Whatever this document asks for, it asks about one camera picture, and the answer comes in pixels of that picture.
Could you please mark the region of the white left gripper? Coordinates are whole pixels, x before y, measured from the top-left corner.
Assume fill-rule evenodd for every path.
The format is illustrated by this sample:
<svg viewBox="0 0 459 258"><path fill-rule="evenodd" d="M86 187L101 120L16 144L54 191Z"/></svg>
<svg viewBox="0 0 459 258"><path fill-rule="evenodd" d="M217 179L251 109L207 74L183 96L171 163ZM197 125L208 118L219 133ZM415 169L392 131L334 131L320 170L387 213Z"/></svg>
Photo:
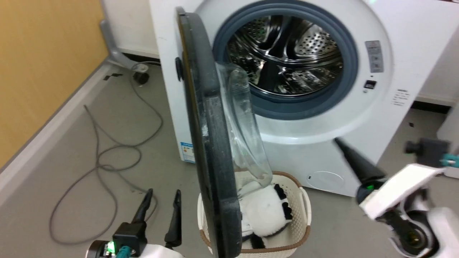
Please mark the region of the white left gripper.
<svg viewBox="0 0 459 258"><path fill-rule="evenodd" d="M131 223L146 222L145 217L152 197L153 189L148 189ZM180 245L182 245L181 190L177 190L169 230L165 235L165 247L148 244L139 257L134 256L132 249L131 258L185 258L182 254L172 250ZM116 258L117 253L113 241L95 240L86 251L86 258Z"/></svg>

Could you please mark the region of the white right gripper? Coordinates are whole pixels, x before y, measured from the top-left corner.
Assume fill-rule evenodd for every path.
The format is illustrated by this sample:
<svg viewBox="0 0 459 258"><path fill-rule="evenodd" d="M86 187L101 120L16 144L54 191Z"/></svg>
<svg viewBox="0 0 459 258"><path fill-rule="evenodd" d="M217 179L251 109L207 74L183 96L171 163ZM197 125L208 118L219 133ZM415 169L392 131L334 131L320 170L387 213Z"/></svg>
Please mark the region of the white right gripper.
<svg viewBox="0 0 459 258"><path fill-rule="evenodd" d="M344 139L335 138L344 159L357 176L360 183L369 183L385 178L385 173L367 160ZM381 188L372 191L359 207L372 220L376 220L388 210L400 204L410 194L425 186L435 176L444 173L446 168L433 168L421 164L408 164L389 178Z"/></svg>

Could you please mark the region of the dark grey washing machine door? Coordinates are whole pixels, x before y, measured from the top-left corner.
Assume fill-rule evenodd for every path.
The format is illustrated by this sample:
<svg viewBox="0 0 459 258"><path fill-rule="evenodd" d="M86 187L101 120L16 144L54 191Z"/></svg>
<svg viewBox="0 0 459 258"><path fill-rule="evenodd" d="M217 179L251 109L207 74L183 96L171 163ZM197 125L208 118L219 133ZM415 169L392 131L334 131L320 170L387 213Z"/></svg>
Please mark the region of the dark grey washing machine door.
<svg viewBox="0 0 459 258"><path fill-rule="evenodd" d="M184 83L200 194L215 258L239 258L243 196L273 178L252 110L248 74L216 62L200 16L175 7L181 50L175 58Z"/></svg>

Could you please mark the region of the white front-load washing machine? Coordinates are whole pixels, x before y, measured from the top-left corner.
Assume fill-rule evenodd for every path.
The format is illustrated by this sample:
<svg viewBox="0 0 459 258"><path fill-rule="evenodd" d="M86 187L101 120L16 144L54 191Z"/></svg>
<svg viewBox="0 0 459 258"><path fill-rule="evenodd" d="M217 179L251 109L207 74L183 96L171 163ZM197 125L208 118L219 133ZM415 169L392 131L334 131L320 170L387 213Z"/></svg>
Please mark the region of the white front-load washing machine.
<svg viewBox="0 0 459 258"><path fill-rule="evenodd" d="M223 23L240 8L265 0L149 0L176 144L190 143L184 83L175 70L181 50L175 7L202 19L213 53ZM353 196L358 181L333 142L342 137L376 163L459 31L459 3L446 0L301 0L325 9L349 30L358 50L354 86L330 110L308 119L259 116L269 167L302 186ZM372 73L366 41L379 40L384 72Z"/></svg>

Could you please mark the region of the grey rubber door gasket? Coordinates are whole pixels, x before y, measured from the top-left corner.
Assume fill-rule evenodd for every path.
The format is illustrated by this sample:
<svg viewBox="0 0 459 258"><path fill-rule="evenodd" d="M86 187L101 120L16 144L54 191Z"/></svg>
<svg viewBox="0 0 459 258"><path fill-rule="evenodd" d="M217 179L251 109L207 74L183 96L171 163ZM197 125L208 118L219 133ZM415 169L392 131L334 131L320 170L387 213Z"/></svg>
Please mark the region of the grey rubber door gasket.
<svg viewBox="0 0 459 258"><path fill-rule="evenodd" d="M213 54L217 61L231 62L226 56L226 46L231 36L251 20L275 15L299 17L327 31L341 51L343 71L331 86L300 97L268 95L250 85L255 112L259 116L278 120L300 120L318 116L346 97L354 86L359 66L358 50L349 30L325 9L301 0L265 0L246 5L223 23L214 38Z"/></svg>

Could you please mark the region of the steel washing machine drum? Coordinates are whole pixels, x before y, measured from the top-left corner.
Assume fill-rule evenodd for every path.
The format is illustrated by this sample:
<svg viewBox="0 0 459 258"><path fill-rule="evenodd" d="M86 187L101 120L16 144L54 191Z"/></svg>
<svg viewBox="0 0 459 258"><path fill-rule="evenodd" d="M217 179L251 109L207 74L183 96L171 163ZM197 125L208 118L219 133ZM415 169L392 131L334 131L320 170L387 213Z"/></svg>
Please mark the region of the steel washing machine drum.
<svg viewBox="0 0 459 258"><path fill-rule="evenodd" d="M252 87L300 97L331 86L343 71L336 41L322 27L294 16L263 16L241 26L226 56L248 74Z"/></svg>

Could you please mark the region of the blue white energy label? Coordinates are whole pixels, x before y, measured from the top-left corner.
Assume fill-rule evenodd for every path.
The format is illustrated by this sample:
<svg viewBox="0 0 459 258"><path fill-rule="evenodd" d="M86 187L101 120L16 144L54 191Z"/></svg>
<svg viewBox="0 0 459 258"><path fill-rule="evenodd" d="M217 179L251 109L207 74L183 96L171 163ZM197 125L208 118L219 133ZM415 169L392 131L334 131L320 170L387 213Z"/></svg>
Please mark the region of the blue white energy label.
<svg viewBox="0 0 459 258"><path fill-rule="evenodd" d="M192 144L181 142L180 150L182 153L183 161L188 163L195 163L194 147Z"/></svg>

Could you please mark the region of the white laundry basket brown rim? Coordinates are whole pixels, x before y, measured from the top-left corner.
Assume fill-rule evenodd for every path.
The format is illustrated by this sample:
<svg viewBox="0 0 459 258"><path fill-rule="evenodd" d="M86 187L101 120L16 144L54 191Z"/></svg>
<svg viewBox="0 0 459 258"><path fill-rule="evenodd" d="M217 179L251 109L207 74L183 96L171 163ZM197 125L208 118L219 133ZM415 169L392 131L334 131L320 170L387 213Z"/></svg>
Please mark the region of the white laundry basket brown rim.
<svg viewBox="0 0 459 258"><path fill-rule="evenodd" d="M255 183L255 187L259 186L257 180L248 171L238 171L235 176L236 183L242 183L243 186L248 186L250 183ZM288 207L292 209L292 221L287 223L286 229L279 234L268 236L267 241L264 242L264 249L254 249L249 240L244 241L240 254L235 258L289 258L298 247L305 243L310 234L311 202L303 186L292 175L278 171L273 172L272 183L279 184L284 190ZM197 223L203 242L213 254L201 194L197 201Z"/></svg>

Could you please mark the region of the white cabinet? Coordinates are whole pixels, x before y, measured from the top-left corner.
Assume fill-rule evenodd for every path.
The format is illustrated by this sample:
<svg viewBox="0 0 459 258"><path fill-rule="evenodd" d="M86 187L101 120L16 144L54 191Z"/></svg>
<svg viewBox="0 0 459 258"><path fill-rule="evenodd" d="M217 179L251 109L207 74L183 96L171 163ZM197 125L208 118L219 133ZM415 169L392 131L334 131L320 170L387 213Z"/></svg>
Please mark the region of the white cabinet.
<svg viewBox="0 0 459 258"><path fill-rule="evenodd" d="M449 111L442 126L438 129L437 137L450 142L449 154L459 156L459 101ZM459 180L459 168L446 167L444 175Z"/></svg>

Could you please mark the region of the black and white panda plush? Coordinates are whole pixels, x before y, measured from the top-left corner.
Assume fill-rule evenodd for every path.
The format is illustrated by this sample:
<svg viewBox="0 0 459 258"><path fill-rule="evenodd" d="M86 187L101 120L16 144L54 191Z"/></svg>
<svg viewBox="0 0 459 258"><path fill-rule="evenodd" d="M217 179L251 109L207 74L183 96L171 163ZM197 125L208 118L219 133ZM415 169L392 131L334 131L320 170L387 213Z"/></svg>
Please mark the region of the black and white panda plush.
<svg viewBox="0 0 459 258"><path fill-rule="evenodd" d="M275 183L242 198L242 241L252 249L264 249L267 239L280 234L293 220L285 190Z"/></svg>

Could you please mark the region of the grey warning sticker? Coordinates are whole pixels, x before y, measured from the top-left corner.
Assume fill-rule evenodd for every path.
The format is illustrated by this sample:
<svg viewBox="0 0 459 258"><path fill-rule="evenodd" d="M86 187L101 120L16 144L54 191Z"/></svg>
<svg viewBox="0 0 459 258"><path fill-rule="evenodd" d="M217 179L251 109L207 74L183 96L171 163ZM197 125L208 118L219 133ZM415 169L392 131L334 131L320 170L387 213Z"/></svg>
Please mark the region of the grey warning sticker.
<svg viewBox="0 0 459 258"><path fill-rule="evenodd" d="M379 40L366 41L365 47L369 57L369 69L372 73L384 72L382 46Z"/></svg>

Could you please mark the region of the grey bent metal leg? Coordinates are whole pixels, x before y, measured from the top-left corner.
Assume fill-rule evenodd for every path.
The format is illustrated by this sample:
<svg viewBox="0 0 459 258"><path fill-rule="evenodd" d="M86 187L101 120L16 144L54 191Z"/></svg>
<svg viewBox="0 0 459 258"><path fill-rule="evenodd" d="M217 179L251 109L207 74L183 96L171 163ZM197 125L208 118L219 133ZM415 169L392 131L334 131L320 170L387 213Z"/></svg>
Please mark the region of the grey bent metal leg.
<svg viewBox="0 0 459 258"><path fill-rule="evenodd" d="M108 20L101 20L99 25L109 53L108 62L138 73L146 73L148 65L161 65L158 58L122 51L116 45Z"/></svg>

